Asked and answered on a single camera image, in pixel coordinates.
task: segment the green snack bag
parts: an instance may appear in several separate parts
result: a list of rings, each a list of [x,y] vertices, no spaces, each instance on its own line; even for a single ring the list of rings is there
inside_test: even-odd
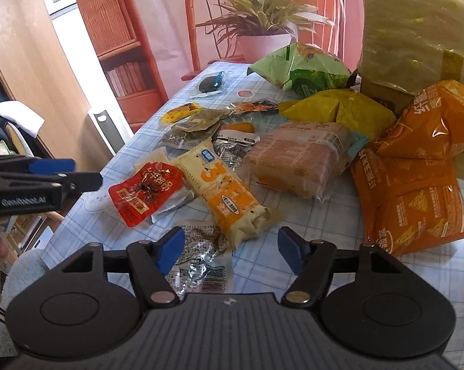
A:
[[[350,76],[333,54],[302,43],[292,43],[256,61],[247,69],[248,75],[253,72],[303,98],[330,88],[344,88]]]

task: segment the cabinet door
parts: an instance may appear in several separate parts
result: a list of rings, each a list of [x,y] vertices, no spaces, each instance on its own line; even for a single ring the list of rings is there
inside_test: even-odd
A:
[[[76,0],[98,56],[136,41],[123,0]]]

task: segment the metal pin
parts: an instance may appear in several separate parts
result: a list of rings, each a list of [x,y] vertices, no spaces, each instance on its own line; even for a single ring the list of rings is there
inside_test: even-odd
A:
[[[285,295],[285,298],[291,303],[307,303],[311,296],[302,290],[293,290]]]
[[[155,303],[171,303],[174,300],[174,294],[167,291],[167,290],[159,290],[157,292],[153,292],[150,296],[150,299]]]

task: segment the blue label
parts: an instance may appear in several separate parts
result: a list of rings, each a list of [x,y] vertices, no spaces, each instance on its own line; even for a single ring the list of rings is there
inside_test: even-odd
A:
[[[210,153],[208,149],[204,149],[201,151],[201,155],[204,157],[208,163],[211,163],[213,160],[215,160],[215,156]]]

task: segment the blue checkered tablecloth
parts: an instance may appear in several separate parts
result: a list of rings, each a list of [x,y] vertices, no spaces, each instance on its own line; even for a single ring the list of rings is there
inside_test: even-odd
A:
[[[296,98],[291,92],[281,91],[256,74],[246,77],[246,69],[245,64],[215,63],[209,66],[150,118],[102,170],[102,189],[83,194],[68,213],[45,249],[45,263],[53,268],[88,242],[101,242],[105,249],[124,249],[128,244],[141,239],[158,240],[179,220],[211,219],[204,201],[194,199],[156,224],[143,221],[130,229],[124,225],[114,206],[104,205],[103,202],[108,198],[107,188],[133,175],[133,163],[143,154],[152,151],[160,137],[169,129],[160,124],[162,115],[171,108],[191,101],[189,96],[196,93],[203,75],[220,70],[231,72],[224,92],[199,101],[204,107],[218,108],[231,102],[246,101],[239,97],[240,90],[254,93],[248,100],[265,98],[286,101]],[[283,121],[278,115],[266,115],[265,118],[267,129],[272,129]],[[184,151],[168,149],[168,152],[171,157],[175,157]],[[460,186],[464,197],[463,181],[460,181]],[[276,246],[276,233],[280,226],[291,227],[306,240],[325,239],[333,242],[340,249],[356,249],[362,242],[363,223],[357,192],[347,173],[340,178],[330,200],[323,204],[256,186],[251,190],[260,203],[278,208],[283,213],[284,220],[258,239],[243,243],[234,253],[235,293],[270,291],[279,298],[293,282],[295,276]],[[458,368],[464,369],[464,240],[407,254],[401,260],[453,303],[457,313],[457,326],[445,356]],[[353,274],[335,274],[332,288],[353,279]],[[127,275],[109,274],[109,280],[131,289]]]

